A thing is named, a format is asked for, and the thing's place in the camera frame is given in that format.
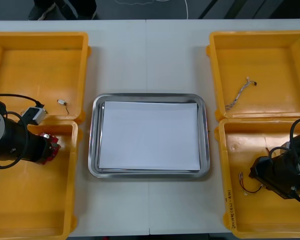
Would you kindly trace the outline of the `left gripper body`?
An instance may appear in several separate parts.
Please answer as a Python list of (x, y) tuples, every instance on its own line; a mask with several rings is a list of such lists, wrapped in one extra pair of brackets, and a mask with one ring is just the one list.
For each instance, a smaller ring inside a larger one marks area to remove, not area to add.
[(45, 163), (52, 155), (52, 136), (48, 133), (39, 135), (29, 133), (27, 160), (32, 163)]

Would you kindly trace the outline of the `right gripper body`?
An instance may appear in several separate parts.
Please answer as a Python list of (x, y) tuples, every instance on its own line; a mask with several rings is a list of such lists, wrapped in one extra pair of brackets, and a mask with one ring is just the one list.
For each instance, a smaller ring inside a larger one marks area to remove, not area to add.
[(258, 180), (267, 190), (287, 200), (296, 197), (291, 187), (297, 183), (299, 173), (291, 158), (286, 155), (274, 158), (261, 156), (254, 161), (249, 177)]

